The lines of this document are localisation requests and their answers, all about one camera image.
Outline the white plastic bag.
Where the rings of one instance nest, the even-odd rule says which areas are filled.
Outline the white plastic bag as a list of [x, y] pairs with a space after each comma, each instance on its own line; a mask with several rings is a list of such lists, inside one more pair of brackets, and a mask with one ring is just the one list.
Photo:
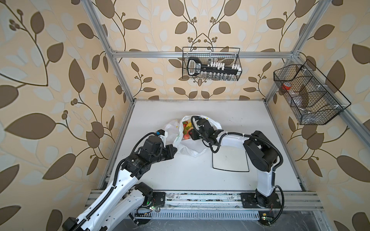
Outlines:
[[163, 127], [166, 143], [177, 148], [178, 153], [199, 157], [218, 144], [217, 136], [221, 133], [221, 124], [204, 115], [184, 116], [175, 119]]

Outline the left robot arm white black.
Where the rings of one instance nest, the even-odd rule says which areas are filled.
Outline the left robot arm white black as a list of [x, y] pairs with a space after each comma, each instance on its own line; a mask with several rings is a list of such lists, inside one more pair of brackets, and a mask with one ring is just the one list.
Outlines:
[[77, 218], [68, 218], [64, 231], [112, 231], [125, 218], [133, 217], [140, 208], [153, 209], [153, 190], [139, 182], [155, 163], [171, 160], [177, 149], [166, 144], [164, 130], [150, 132], [134, 146], [128, 157], [121, 160], [112, 182]]

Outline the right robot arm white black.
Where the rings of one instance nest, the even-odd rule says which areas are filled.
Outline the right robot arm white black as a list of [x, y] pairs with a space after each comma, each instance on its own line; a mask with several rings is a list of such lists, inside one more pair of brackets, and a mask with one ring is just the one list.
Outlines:
[[202, 140], [213, 154], [219, 152], [221, 146], [244, 150], [257, 169], [257, 188], [252, 202], [261, 208], [273, 204], [276, 195], [276, 170], [283, 164], [283, 156], [275, 145], [261, 131], [244, 134], [215, 130], [209, 120], [201, 116], [192, 116], [190, 121], [193, 125], [191, 138]]

